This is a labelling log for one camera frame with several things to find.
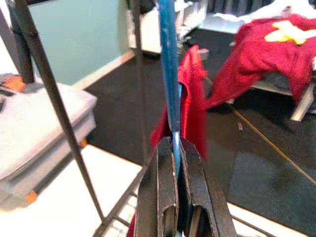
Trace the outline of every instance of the blue wall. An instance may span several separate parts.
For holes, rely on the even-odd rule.
[[[58,82],[73,84],[128,51],[125,0],[51,0],[30,11]]]

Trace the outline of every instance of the red towel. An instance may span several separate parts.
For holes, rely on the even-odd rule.
[[[201,109],[205,100],[203,79],[207,72],[203,68],[197,45],[192,46],[178,68],[178,79],[183,85],[181,97],[181,136],[192,142],[205,160],[205,121],[206,111]],[[154,148],[159,141],[171,136],[168,126],[167,111],[162,115],[158,126],[151,134]],[[134,235],[135,216],[126,237]]]
[[[259,19],[243,25],[235,36],[236,45],[231,55],[214,78],[213,92],[204,109],[242,95],[269,71],[278,71],[288,77],[294,101],[300,101],[311,82],[316,37],[301,46],[292,41],[266,42],[264,36],[277,30],[272,23],[284,20],[304,31],[316,29],[316,19],[295,14],[278,20]]]

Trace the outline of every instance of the red cloth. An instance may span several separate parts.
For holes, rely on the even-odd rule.
[[[316,19],[290,15],[282,19],[259,19],[245,24],[235,36],[236,45],[214,78],[213,92],[204,109],[235,99],[269,71],[278,71],[289,78],[294,101],[299,102],[311,81],[312,61],[316,56],[316,37],[298,46],[292,41],[266,42],[264,36],[277,30],[272,23],[289,20],[306,31],[316,29]]]
[[[181,137],[192,142],[205,160],[205,123],[206,111],[201,110],[205,100],[203,79],[207,72],[203,68],[197,45],[192,46],[178,68],[178,80],[182,86],[181,96]],[[151,134],[154,149],[165,136],[171,136],[168,126],[167,110],[163,113],[158,126]],[[126,237],[134,235],[135,216]]]

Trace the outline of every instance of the yellow shape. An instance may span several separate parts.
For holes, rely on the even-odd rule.
[[[309,38],[316,37],[316,30],[303,31],[293,26],[290,21],[280,21],[272,24],[279,30],[265,36],[267,42],[286,42],[293,40],[297,45],[302,45]]]

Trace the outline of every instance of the dark floor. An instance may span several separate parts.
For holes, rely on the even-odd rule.
[[[229,56],[233,35],[196,30],[190,43],[210,50],[205,63],[209,77]],[[160,61],[145,58],[147,123],[157,125],[164,110]],[[98,97],[97,129],[89,143],[133,162],[142,163],[139,83],[132,59],[90,86]],[[235,100],[234,107],[300,168],[316,179],[316,117],[291,121],[290,97],[252,90]],[[293,229],[316,235],[316,187],[286,161],[228,105],[207,117],[209,169],[220,181],[229,202]]]

